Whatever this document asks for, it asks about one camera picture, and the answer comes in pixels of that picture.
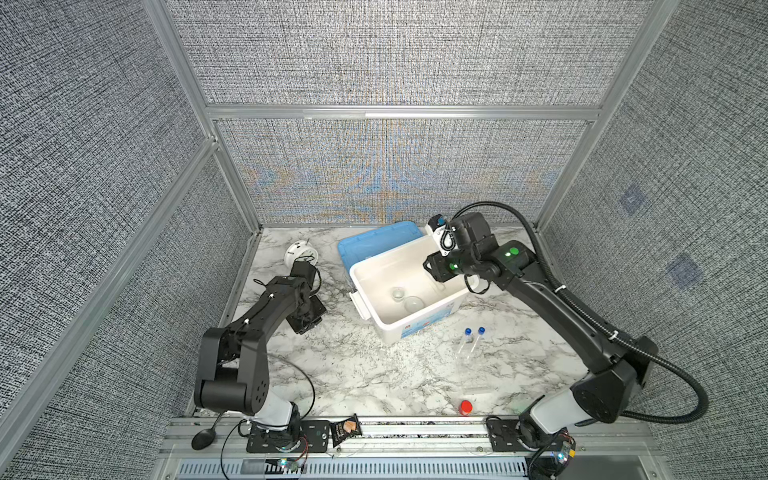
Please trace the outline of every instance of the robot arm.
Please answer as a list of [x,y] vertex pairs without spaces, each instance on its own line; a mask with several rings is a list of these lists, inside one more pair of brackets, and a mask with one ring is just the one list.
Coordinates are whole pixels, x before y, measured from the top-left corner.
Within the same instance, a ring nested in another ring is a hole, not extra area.
[[[311,290],[316,272],[309,262],[294,262],[290,275],[274,277],[259,301],[239,319],[205,332],[195,405],[215,412],[242,412],[275,430],[297,427],[298,408],[270,391],[266,343],[285,319],[299,334],[322,320],[326,308]],[[240,359],[237,367],[224,365],[235,359]],[[290,436],[298,436],[298,431]]]
[[[436,252],[424,267],[439,282],[456,275],[479,275],[529,305],[579,355],[589,373],[570,388],[539,399],[520,415],[518,431],[529,448],[547,445],[551,436],[586,419],[610,423],[644,385],[650,361],[627,351],[586,323],[564,303],[548,282],[536,254],[518,241],[499,246],[483,216],[464,214],[446,226],[452,249]],[[607,324],[610,330],[619,332]],[[648,338],[636,342],[655,354]]]

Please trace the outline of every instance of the black spoon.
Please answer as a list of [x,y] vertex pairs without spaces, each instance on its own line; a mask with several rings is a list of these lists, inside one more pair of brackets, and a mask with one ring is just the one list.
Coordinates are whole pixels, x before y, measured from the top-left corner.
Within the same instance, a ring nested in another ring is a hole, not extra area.
[[213,425],[210,426],[209,429],[200,430],[197,434],[195,434],[194,437],[192,437],[193,450],[202,450],[214,442],[216,439],[216,424],[219,422],[223,414],[224,412],[220,413],[219,416],[216,417],[216,421]]

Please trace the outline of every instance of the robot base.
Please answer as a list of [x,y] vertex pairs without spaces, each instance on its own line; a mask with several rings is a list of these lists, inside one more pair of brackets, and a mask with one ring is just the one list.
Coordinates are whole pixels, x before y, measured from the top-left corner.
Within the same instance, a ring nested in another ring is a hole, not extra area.
[[[293,454],[304,451],[306,441],[310,444],[309,453],[325,453],[328,449],[328,440],[331,436],[330,422],[326,420],[306,420],[301,422],[302,435],[299,444],[285,454]],[[267,435],[267,430],[252,428],[248,435],[246,445],[248,453],[278,453],[280,450]]]
[[[488,419],[485,421],[485,426],[488,428],[488,440],[491,441],[494,452],[534,452],[536,450],[523,445],[517,424],[517,419]],[[545,451],[555,452],[560,450],[562,446],[562,439],[556,439]]]

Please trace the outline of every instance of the food packet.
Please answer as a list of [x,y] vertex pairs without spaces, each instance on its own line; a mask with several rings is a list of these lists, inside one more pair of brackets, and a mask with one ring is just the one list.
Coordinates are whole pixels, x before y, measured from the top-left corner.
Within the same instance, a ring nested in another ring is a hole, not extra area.
[[362,435],[362,429],[360,429],[360,422],[357,419],[357,414],[354,414],[341,422],[331,423],[331,437],[333,438],[334,448],[339,446],[341,442],[347,440],[349,437],[357,437],[360,435]]

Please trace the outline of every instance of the red cap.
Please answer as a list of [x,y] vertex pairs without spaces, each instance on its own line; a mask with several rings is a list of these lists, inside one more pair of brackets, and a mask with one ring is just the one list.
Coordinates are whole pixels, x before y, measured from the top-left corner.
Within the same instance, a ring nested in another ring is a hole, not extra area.
[[464,400],[458,410],[462,415],[469,415],[472,413],[472,403],[469,400]]

